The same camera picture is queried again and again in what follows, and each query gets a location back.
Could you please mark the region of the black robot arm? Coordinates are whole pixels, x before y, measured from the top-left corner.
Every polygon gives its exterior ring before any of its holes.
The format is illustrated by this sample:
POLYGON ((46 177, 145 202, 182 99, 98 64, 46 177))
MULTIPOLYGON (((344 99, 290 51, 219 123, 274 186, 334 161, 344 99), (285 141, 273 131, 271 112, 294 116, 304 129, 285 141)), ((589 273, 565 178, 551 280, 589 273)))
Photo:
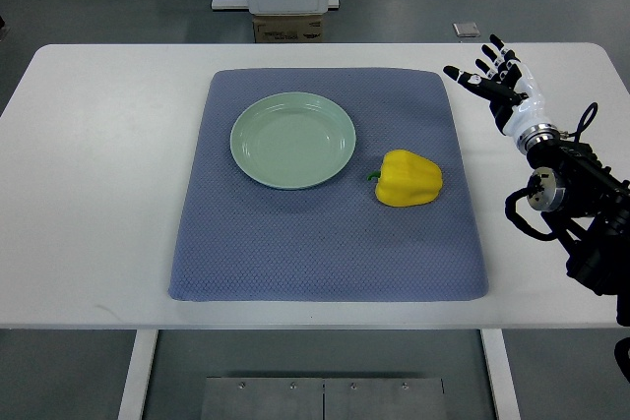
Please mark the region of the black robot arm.
POLYGON ((581 141, 598 112, 590 104, 573 133, 548 125, 526 142, 533 174, 505 201, 506 217, 539 241, 558 241, 567 275, 598 296, 616 298, 616 321, 629 326, 629 182, 619 181, 581 141))

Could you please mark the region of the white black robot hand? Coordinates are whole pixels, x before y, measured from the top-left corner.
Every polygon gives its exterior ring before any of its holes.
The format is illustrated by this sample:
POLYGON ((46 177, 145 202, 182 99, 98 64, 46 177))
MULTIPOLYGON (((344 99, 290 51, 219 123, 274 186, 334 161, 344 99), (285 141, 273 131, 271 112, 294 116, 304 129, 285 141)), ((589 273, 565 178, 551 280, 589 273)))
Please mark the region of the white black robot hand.
POLYGON ((444 74, 489 102, 495 125, 505 136, 518 138, 531 126, 545 122, 542 92, 530 68, 514 50, 492 34, 481 52, 488 63, 479 58, 475 60, 479 73, 448 65, 443 68, 444 74))

